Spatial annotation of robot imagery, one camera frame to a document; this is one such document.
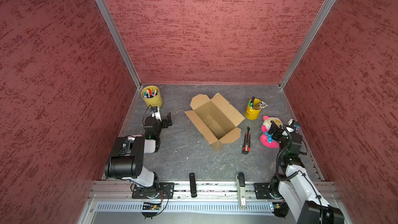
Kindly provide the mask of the white yellow toy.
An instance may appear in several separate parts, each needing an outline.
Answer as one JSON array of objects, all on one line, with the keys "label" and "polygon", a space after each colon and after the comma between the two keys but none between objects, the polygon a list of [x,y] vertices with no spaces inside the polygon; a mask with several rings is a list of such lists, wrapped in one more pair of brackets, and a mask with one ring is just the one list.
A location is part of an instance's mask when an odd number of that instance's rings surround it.
[{"label": "white yellow toy", "polygon": [[278,148],[279,143],[272,136],[282,127],[282,124],[279,118],[265,115],[261,126],[263,134],[260,136],[260,142],[268,148]]}]

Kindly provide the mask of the red black utility knife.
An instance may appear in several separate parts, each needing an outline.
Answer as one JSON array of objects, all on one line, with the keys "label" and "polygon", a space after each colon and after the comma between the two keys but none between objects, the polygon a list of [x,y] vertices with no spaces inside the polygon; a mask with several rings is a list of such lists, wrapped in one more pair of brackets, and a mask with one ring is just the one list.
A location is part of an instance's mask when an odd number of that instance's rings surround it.
[{"label": "red black utility knife", "polygon": [[250,141],[251,134],[250,134],[250,127],[247,127],[247,131],[245,133],[244,143],[242,147],[242,154],[247,155],[250,152]]}]

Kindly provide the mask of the brown cardboard express box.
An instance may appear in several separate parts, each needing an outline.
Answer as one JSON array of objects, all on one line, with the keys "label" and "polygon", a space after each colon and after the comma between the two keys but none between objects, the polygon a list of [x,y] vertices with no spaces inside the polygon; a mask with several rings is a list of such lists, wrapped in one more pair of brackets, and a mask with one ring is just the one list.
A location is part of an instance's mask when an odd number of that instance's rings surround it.
[{"label": "brown cardboard express box", "polygon": [[192,98],[190,106],[192,110],[185,114],[214,151],[240,138],[238,125],[245,117],[221,94],[213,98],[198,94]]}]

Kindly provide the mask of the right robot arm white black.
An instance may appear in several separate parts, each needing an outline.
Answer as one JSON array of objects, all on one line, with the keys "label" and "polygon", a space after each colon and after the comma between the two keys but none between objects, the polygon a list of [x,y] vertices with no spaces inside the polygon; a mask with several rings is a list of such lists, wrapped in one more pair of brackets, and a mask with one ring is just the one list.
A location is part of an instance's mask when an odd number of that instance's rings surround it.
[{"label": "right robot arm white black", "polygon": [[291,120],[289,124],[271,122],[268,134],[279,143],[276,172],[268,190],[275,203],[274,215],[285,218],[292,213],[297,224],[343,224],[345,217],[339,208],[333,207],[316,189],[307,175],[300,156],[303,137],[298,133],[300,125]]}]

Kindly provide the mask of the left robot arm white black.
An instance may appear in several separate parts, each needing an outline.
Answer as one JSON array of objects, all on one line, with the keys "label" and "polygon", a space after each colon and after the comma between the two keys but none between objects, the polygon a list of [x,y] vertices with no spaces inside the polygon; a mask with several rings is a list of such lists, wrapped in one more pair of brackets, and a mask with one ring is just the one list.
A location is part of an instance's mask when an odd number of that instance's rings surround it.
[{"label": "left robot arm white black", "polygon": [[144,167],[144,155],[159,151],[161,131],[172,125],[171,113],[168,113],[164,119],[157,119],[152,115],[144,121],[145,134],[116,138],[105,164],[105,176],[131,181],[146,194],[158,194],[159,178],[156,173]]}]

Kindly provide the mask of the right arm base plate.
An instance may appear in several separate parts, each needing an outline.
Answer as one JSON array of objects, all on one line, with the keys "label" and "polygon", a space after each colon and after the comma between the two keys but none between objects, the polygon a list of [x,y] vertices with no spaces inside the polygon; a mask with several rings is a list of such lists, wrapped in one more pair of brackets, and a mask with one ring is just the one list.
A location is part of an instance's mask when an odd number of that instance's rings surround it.
[{"label": "right arm base plate", "polygon": [[282,196],[273,188],[270,183],[254,183],[255,195],[257,200],[281,199]]}]

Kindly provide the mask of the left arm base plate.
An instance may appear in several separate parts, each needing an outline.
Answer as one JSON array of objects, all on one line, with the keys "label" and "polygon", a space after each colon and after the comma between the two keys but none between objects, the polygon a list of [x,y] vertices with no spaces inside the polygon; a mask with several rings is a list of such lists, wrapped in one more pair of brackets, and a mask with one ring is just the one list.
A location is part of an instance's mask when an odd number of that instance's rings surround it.
[{"label": "left arm base plate", "polygon": [[172,199],[174,195],[175,183],[159,183],[158,188],[135,186],[132,191],[132,199]]}]

